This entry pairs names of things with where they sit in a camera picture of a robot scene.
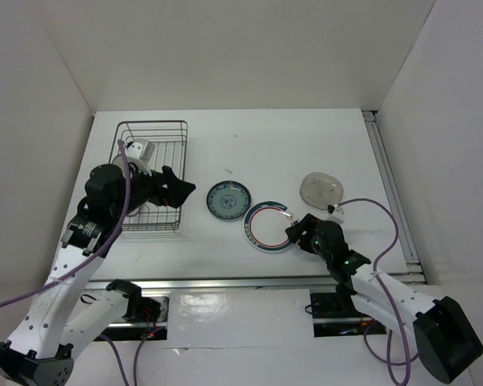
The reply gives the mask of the white plate red green rim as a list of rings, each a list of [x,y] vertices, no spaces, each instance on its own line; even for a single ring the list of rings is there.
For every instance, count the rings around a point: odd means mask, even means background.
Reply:
[[[291,246],[285,230],[294,221],[288,206],[276,201],[263,201],[246,213],[243,229],[246,239],[259,251],[282,253]]]

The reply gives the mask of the clear glass plate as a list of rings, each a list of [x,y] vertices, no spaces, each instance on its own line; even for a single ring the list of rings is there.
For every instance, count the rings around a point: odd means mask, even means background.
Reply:
[[[307,204],[320,210],[327,210],[329,205],[337,205],[344,195],[341,182],[321,172],[312,172],[303,178],[299,195]]]

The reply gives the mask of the blue patterned plate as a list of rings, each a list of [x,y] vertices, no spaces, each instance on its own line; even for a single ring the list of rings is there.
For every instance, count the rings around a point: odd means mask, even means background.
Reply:
[[[242,218],[250,209],[251,203],[248,188],[233,180],[215,184],[206,195],[207,209],[219,220],[231,221]]]

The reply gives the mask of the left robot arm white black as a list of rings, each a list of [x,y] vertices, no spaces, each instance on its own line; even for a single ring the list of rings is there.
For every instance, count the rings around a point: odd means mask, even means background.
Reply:
[[[196,189],[169,166],[144,174],[129,166],[95,167],[85,197],[61,239],[52,274],[16,330],[0,342],[0,376],[20,385],[64,385],[77,356],[118,319],[153,327],[161,304],[145,298],[138,285],[122,279],[76,317],[71,316],[91,276],[122,231],[125,217],[147,202],[180,208]]]

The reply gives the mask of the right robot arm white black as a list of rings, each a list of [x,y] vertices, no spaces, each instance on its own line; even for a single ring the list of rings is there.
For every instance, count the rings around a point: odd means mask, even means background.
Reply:
[[[326,264],[338,284],[339,312],[366,314],[404,338],[439,382],[450,384],[483,355],[483,344],[456,300],[423,294],[375,267],[349,247],[338,223],[306,215],[285,233]]]

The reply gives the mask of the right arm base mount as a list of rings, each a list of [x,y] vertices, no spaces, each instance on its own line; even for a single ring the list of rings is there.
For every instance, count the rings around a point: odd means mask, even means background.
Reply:
[[[336,293],[310,293],[304,311],[312,317],[315,338],[363,335],[384,335],[386,328],[368,315],[355,310]]]

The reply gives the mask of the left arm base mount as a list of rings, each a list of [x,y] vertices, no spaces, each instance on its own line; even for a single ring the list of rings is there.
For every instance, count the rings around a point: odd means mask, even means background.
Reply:
[[[95,341],[105,341],[104,336],[115,343],[139,342],[143,339],[148,341],[166,340],[170,298],[168,296],[154,296],[144,298],[143,301],[144,305],[134,319],[120,318],[110,323],[95,338]]]

